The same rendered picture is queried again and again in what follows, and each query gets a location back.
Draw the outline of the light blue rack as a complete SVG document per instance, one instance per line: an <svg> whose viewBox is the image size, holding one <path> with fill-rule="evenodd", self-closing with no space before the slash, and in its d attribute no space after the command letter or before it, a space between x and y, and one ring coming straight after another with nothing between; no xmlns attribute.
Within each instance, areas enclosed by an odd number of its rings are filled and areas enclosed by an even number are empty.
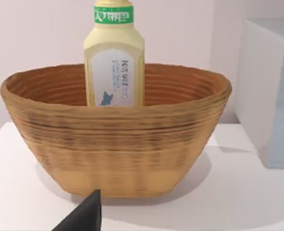
<svg viewBox="0 0 284 231"><path fill-rule="evenodd" d="M235 114L263 165L284 169L284 19L244 22Z"/></svg>

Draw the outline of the pale yellow bottle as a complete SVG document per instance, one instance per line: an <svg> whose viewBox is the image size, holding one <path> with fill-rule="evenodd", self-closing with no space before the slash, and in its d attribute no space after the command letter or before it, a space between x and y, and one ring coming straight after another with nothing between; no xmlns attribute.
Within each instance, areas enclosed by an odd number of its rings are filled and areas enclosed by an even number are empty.
<svg viewBox="0 0 284 231"><path fill-rule="evenodd" d="M130 0L97 0L84 41L88 106L140 107L145 101L145 41Z"/></svg>

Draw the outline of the woven wooden basket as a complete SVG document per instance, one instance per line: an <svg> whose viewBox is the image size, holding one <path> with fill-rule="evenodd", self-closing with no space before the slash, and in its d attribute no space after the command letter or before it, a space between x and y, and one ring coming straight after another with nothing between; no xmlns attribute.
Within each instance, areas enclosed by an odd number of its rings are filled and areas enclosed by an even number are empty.
<svg viewBox="0 0 284 231"><path fill-rule="evenodd" d="M148 198L172 191L217 125L231 95L219 73L145 65L145 106L88 107L83 64L15 73L0 95L26 145L66 192Z"/></svg>

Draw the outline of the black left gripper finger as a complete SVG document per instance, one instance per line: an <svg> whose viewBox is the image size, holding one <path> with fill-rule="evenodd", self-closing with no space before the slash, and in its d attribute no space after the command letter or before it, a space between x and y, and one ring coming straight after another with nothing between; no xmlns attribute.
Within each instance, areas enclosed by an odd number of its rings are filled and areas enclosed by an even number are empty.
<svg viewBox="0 0 284 231"><path fill-rule="evenodd" d="M100 190L94 190L51 231L101 231Z"/></svg>

